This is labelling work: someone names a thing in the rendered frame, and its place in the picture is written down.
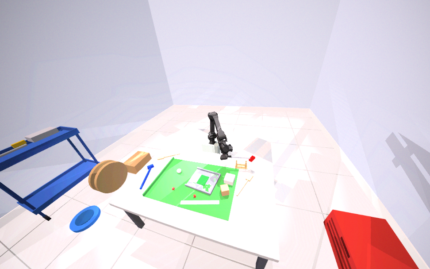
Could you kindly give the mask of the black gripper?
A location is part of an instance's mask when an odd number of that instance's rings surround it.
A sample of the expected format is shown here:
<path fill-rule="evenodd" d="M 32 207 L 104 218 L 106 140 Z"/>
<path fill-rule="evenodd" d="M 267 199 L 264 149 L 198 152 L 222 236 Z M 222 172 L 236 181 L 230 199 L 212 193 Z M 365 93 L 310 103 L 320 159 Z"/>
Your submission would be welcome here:
<path fill-rule="evenodd" d="M 220 150 L 221 150 L 221 153 L 222 153 L 222 155 L 220 156 L 220 160 L 227 160 L 228 159 L 228 152 L 226 153 L 226 152 L 224 152 L 221 148 L 220 148 Z"/>

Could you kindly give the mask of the green flat mat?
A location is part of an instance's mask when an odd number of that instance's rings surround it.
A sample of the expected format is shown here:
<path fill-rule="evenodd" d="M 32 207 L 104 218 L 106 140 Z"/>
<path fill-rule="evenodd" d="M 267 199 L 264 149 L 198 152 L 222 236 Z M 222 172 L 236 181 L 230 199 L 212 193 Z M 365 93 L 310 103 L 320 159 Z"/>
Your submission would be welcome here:
<path fill-rule="evenodd" d="M 184 185 L 190 185 L 187 182 L 193 176 L 197 167 L 221 174 L 211 195 Z M 181 173 L 177 173 L 178 169 L 181 170 Z M 238 172 L 239 169 L 235 168 L 173 159 L 144 197 L 229 221 Z M 233 185 L 228 184 L 230 194 L 222 196 L 220 185 L 226 184 L 224 183 L 226 173 L 235 175 L 235 181 Z M 172 187 L 175 189 L 172 190 Z M 196 197 L 194 198 L 193 195 L 196 195 Z M 219 204 L 180 204 L 182 200 L 219 200 Z"/>

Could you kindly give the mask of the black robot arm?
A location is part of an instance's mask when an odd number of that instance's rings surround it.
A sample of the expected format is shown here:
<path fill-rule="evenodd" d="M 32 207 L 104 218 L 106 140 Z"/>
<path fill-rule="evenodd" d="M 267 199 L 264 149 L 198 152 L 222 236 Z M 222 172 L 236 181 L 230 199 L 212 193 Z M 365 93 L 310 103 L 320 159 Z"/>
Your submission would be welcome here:
<path fill-rule="evenodd" d="M 224 152 L 232 152 L 233 151 L 233 147 L 231 144 L 227 145 L 227 137 L 224 133 L 224 131 L 221 129 L 220 123 L 219 123 L 219 117 L 218 117 L 218 113 L 216 113 L 215 111 L 213 112 L 209 112 L 208 113 L 208 117 L 210 119 L 210 132 L 208 134 L 208 139 L 210 140 L 209 144 L 214 145 L 216 143 L 215 138 L 217 138 L 218 140 L 218 144 L 219 147 L 224 151 Z M 217 130 L 217 134 L 215 133 L 215 127 Z M 225 139 L 225 140 L 223 140 Z"/>

